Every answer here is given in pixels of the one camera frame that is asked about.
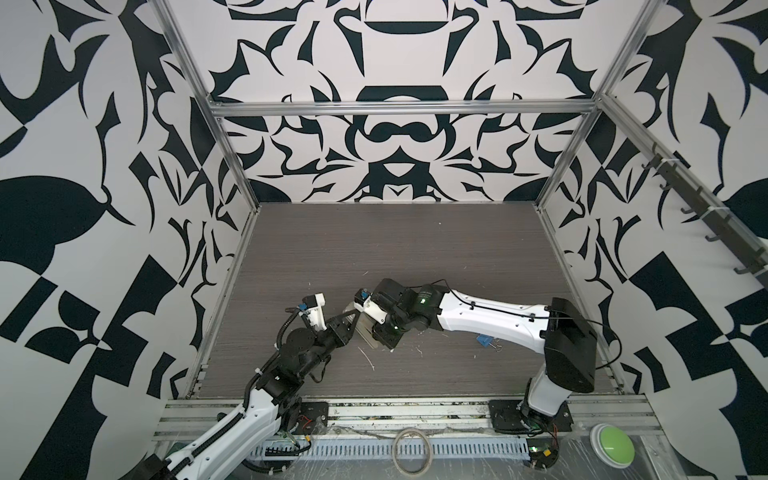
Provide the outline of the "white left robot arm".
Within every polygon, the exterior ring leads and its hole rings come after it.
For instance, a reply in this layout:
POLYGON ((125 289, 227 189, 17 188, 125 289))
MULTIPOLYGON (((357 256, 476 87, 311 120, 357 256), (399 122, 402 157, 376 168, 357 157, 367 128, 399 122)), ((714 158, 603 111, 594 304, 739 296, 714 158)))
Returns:
POLYGON ((299 415, 299 390, 334 350, 352 339, 361 313, 347 311, 309 324, 299 305, 278 330, 276 351, 246 384, 243 399, 203 435, 165 459, 152 454, 135 468, 134 479, 224 479, 274 434, 292 430, 299 415))

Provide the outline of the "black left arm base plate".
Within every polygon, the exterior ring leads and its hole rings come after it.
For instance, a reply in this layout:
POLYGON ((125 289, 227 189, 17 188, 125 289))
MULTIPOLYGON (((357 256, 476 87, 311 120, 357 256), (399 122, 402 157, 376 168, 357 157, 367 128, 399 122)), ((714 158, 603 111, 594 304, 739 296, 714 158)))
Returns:
POLYGON ((324 401, 303 402, 298 410, 294 434, 312 435, 327 426, 329 403, 324 401))

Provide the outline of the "white remote control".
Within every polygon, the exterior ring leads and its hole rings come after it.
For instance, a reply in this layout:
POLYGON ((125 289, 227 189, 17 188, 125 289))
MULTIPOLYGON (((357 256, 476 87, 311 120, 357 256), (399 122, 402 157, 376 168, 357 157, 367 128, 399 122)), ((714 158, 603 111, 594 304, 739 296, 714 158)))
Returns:
MULTIPOLYGON (((345 310, 349 311, 355 309, 353 306, 353 302, 350 302, 346 307, 345 310)), ((381 347, 381 344, 373 339, 372 336, 372 327, 374 326, 376 322, 373 322, 369 317, 367 317, 365 314, 361 312, 361 316, 359 319, 359 322, 357 324, 356 332, 357 334, 366 342, 366 344, 372 348, 372 349, 378 349, 381 347)))

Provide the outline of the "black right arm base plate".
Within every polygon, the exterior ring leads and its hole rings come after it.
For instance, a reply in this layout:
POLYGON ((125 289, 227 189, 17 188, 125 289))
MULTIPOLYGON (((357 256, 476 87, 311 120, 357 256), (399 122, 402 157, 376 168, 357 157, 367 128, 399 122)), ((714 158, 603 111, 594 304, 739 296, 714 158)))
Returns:
POLYGON ((532 409, 525 400, 500 400, 488 402, 489 418, 497 433, 512 435, 537 435, 571 432, 573 417, 564 402, 554 416, 547 416, 532 409))

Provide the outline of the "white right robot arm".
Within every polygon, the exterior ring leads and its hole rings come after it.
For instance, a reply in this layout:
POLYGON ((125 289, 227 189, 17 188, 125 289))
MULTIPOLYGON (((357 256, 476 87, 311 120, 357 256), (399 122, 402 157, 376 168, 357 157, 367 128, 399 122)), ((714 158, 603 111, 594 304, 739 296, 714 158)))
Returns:
POLYGON ((511 304, 461 293, 444 279, 406 287, 385 278, 373 291, 361 290, 355 307, 369 318, 372 340, 390 350, 411 330, 434 329, 487 336, 542 355, 523 401, 527 416, 553 418, 571 394, 594 391, 598 338, 564 298, 511 304))

